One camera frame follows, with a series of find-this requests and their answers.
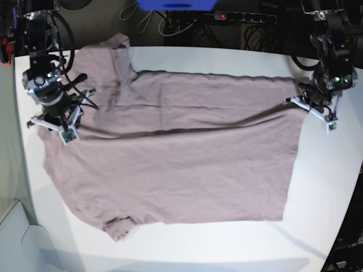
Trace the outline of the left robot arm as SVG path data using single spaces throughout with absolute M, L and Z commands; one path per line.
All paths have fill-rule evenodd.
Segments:
M 343 91 L 352 88 L 357 80 L 353 64 L 362 26 L 349 22 L 343 1 L 302 1 L 304 14 L 312 20 L 310 40 L 317 49 L 318 63 L 302 64 L 297 56 L 293 62 L 302 70 L 312 72 L 308 83 L 299 82 L 299 94 L 285 99 L 312 113 L 326 124 L 328 133 L 337 129 L 338 105 Z M 331 108 L 332 99 L 336 106 Z

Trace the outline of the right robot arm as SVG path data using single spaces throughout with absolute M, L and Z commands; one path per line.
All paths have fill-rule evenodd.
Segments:
M 42 108 L 42 113 L 32 117 L 27 126 L 38 125 L 55 131 L 66 145 L 79 138 L 77 129 L 82 108 L 98 108 L 90 99 L 96 91 L 77 88 L 77 84 L 87 79 L 86 74 L 81 73 L 74 80 L 68 76 L 75 50 L 71 49 L 68 58 L 64 56 L 57 24 L 65 27 L 71 42 L 74 36 L 54 1 L 18 1 L 17 17 L 22 25 L 16 37 L 28 52 L 30 63 L 22 83 L 27 95 Z

